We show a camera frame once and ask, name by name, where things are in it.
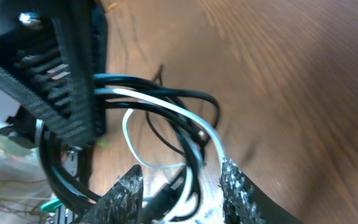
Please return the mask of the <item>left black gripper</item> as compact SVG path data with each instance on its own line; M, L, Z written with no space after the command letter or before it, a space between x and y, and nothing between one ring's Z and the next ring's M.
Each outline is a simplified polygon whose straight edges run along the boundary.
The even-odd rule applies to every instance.
M0 89L72 146L106 131L93 77L108 24L96 0L0 0Z

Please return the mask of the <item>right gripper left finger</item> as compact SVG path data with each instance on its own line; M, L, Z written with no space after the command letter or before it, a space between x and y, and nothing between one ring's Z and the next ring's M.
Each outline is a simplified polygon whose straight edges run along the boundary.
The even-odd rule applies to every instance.
M96 204L74 223L139 224L144 191L141 166L132 166Z

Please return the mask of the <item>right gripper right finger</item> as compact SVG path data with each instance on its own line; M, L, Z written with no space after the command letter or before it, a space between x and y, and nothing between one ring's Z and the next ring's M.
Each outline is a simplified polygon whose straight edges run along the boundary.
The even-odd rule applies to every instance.
M219 183L226 224L302 224L258 188L231 159L223 161Z

